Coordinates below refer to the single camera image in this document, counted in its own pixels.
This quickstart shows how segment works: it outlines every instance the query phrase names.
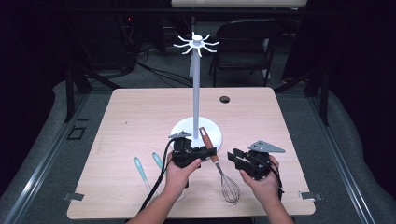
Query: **finger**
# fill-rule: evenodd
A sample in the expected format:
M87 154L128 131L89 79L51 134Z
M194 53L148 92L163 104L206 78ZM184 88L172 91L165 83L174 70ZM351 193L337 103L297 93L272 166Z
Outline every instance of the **finger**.
M172 152L168 153L168 156L166 157L166 163L168 163L170 160L172 160Z
M196 159L190 165L186 166L183 170L186 170L188 174L192 174L196 169L198 169L199 165L201 164L201 159Z
M242 176L244 182L250 186L251 181L253 180L250 175L248 175L244 170L239 170L239 174Z
M273 162L277 167L279 167L279 162L275 159L275 157L270 155L270 161Z

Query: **white round base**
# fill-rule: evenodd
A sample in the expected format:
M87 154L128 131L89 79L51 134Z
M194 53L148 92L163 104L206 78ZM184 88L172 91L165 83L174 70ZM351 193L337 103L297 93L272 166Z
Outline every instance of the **white round base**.
M194 126L193 125L193 117L183 119L175 125L175 127L172 129L170 135L175 134L175 133L180 133L182 131L184 131L186 133L190 133L192 136L187 137L187 138L192 141L191 147L203 147L205 144L204 144L204 141L202 140L199 130L195 130L198 133L197 134L198 137L196 139L193 138L193 136L194 136L193 126ZM219 126L210 119L199 117L198 128L201 128L201 127L205 128L207 135L210 137L213 147L215 147L217 149L217 151L219 151L221 142L222 142L222 135L221 135L221 130L220 130Z

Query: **gray carpet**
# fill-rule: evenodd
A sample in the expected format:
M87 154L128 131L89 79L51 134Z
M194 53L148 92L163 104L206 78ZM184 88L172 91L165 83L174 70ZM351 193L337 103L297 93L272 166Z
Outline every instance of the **gray carpet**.
M275 64L271 70L269 86L275 88L281 85L280 75L287 59L291 39L282 39L276 50ZM180 51L169 49L166 55L156 50L142 54L139 62L152 68L188 76L190 57L179 55ZM210 55L205 54L201 65L202 85L211 86L211 77L207 76ZM135 70L123 77L112 78L112 81L126 88L169 88L170 86L184 87L184 85L166 78L159 78L146 69L137 65ZM82 172L85 160L100 121L105 112L111 91L103 84L91 80L94 88L87 96L80 96L80 107L76 116L70 121L66 133L71 133L73 125L85 128L80 140L67 140L67 135L62 136L59 145L59 154L52 164L45 181L39 188L36 196L21 223L124 223L124 220L70 220L66 216L69 202L62 199L66 192L74 192ZM219 86L260 86L262 77L259 72L249 74L219 74ZM300 163L303 167L305 178L311 191L321 193L323 200L316 202L317 211L308 217L296 217L296 223L361 223L354 204L350 200L345 184L334 165L331 149L324 132L320 129L319 121L315 117L317 111L313 110L308 100L301 93L304 84L294 87L291 91L280 93L276 97L279 101L282 114L290 131ZM40 136L31 150L26 162L20 169L14 181L0 200L1 220L4 222L14 203L20 197L30 176L40 163L47 151L53 147L53 141L58 132L65 128L65 94L64 83L54 88L56 102L49 115ZM375 182L370 171L362 161L361 143L347 113L342 105L331 94L329 104L330 128L336 138L337 144L342 149L350 170L361 186L361 191L368 206L376 218L376 223L392 223L396 220L390 211L396 211L394 200L388 196ZM255 218L256 223L267 223L266 218Z

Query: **white hook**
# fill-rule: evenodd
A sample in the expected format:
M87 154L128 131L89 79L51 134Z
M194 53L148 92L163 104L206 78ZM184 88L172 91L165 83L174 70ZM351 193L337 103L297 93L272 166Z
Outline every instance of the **white hook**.
M212 53L217 52L216 50L209 49L209 48L206 46L206 45L215 46L215 45L217 45L217 44L219 43L219 42L216 42L216 43L206 43L205 40L207 40L209 37L210 37L210 35L207 35L205 38L202 38L200 35L196 35L194 32L192 32L192 39L191 39L191 40L183 39L181 36L178 37L180 40L182 40L182 41L184 41L184 42L189 42L188 44L184 44L184 45L176 45L176 44L174 44L174 46L175 46L175 47L178 47L178 48L184 48L184 47L190 46L190 48L187 49L187 50L186 50L185 52L183 52L182 54L187 54L187 53L189 53L189 52L191 51L191 49L197 49L198 55L199 55L200 57L202 57L201 48L204 48L204 49L206 49L207 51L212 52Z

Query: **whisk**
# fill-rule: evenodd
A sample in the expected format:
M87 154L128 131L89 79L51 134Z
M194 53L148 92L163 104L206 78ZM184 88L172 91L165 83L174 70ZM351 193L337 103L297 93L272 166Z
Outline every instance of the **whisk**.
M204 127L199 128L202 140L204 141L206 149L213 148L212 141L210 141L209 135ZM225 201L232 204L237 204L240 195L240 189L238 185L227 175L225 175L220 167L219 164L219 157L212 156L210 159L215 163L216 167L218 168L220 175L221 175L221 191Z

